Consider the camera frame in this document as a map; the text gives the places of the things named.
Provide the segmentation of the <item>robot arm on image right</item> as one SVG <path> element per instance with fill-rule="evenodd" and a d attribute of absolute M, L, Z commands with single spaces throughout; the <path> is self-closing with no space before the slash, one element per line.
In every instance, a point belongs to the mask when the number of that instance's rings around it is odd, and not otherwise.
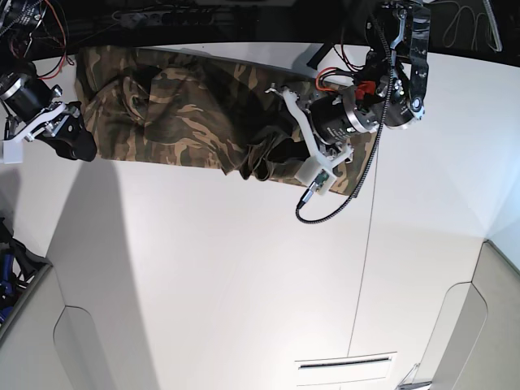
<path fill-rule="evenodd" d="M 367 16 L 360 66 L 329 67 L 313 80 L 285 73 L 279 136 L 262 164 L 271 180 L 356 184 L 374 162 L 384 128 L 405 129 L 425 113 L 431 12 L 421 1 L 382 1 Z"/>

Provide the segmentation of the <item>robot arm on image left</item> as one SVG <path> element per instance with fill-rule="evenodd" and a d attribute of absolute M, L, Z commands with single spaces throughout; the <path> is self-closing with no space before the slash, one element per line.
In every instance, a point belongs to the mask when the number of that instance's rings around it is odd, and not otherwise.
<path fill-rule="evenodd" d="M 31 141 L 42 141 L 60 158 L 72 161 L 91 162 L 97 154 L 80 103 L 61 102 L 61 87 L 46 83 L 59 74 L 67 55 L 44 75 L 27 58 L 33 34 L 52 9 L 48 1 L 1 2 L 1 108 L 6 112 L 1 136 L 3 164 L 21 163 L 24 144 Z"/>

